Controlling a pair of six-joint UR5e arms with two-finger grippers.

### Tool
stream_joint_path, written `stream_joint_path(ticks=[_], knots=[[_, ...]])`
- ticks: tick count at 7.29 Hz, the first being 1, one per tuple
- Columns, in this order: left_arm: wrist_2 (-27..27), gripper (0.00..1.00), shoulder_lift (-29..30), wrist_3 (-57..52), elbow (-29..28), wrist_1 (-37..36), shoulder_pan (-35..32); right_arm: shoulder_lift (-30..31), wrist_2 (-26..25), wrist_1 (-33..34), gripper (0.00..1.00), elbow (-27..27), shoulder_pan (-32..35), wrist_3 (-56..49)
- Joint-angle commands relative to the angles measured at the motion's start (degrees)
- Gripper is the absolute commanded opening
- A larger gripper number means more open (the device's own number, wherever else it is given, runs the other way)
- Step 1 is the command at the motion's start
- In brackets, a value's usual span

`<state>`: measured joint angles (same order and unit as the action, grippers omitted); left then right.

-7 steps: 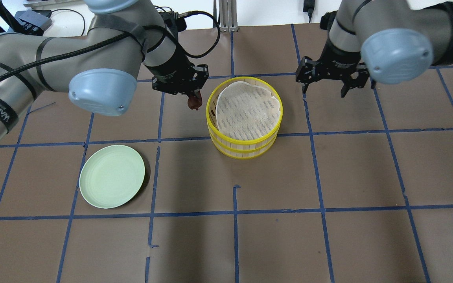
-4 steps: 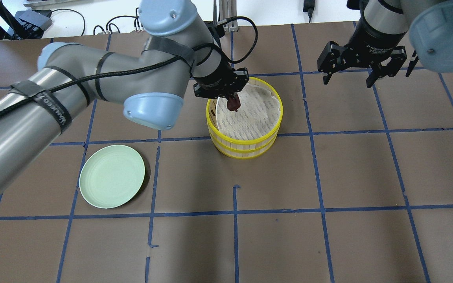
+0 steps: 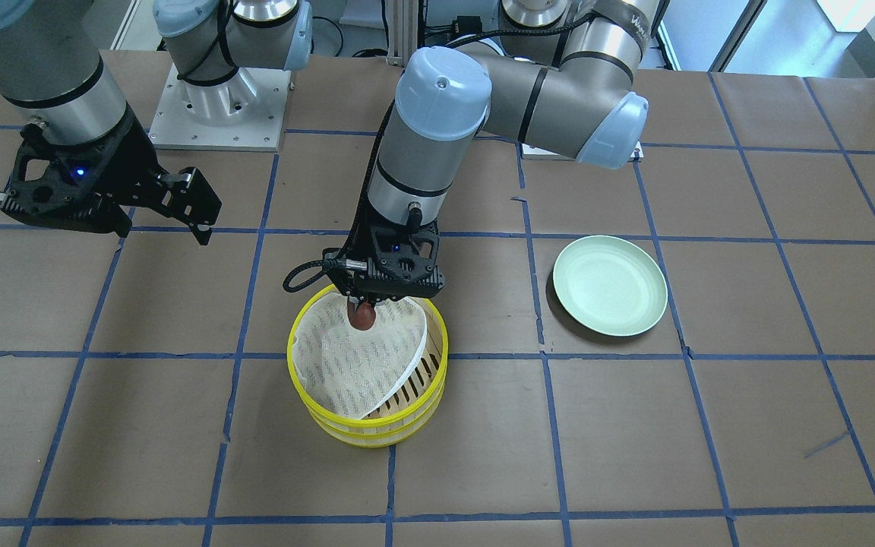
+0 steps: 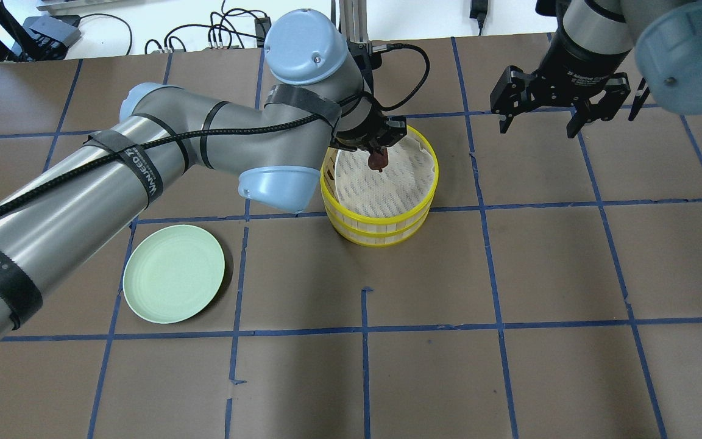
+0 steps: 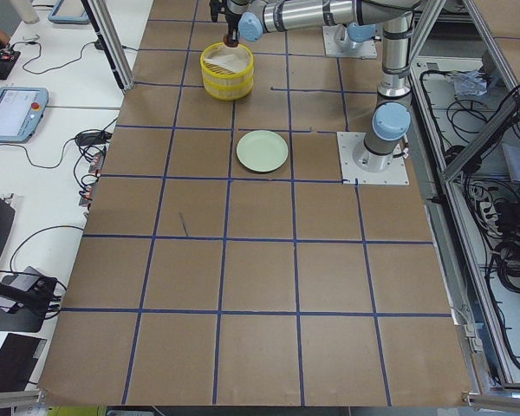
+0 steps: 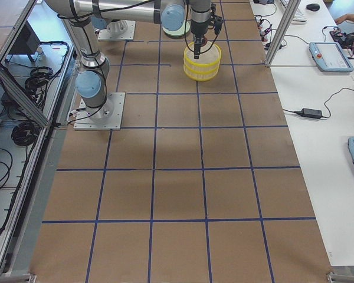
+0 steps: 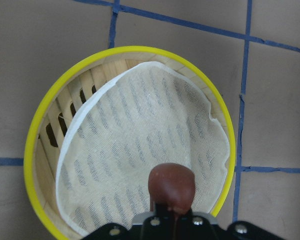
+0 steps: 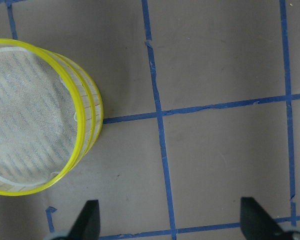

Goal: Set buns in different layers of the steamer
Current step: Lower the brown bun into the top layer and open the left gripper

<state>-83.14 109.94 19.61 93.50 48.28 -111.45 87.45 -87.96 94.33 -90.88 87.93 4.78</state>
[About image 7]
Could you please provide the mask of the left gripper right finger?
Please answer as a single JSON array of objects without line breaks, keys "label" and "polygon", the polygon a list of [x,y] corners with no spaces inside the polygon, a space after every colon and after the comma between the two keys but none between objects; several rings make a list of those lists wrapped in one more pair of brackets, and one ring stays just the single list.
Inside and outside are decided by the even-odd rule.
[{"label": "left gripper right finger", "polygon": [[175,226],[176,240],[281,240],[282,238],[247,221],[235,221],[226,229],[209,213],[193,212],[181,215]]}]

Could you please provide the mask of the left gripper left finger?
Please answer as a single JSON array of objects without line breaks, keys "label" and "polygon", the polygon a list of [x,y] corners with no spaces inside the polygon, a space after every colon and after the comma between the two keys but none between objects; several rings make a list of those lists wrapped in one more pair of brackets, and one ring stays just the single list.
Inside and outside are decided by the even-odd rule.
[{"label": "left gripper left finger", "polygon": [[175,214],[166,206],[155,204],[153,211],[143,212],[132,218],[128,229],[118,223],[107,223],[84,240],[171,240],[174,236]]}]

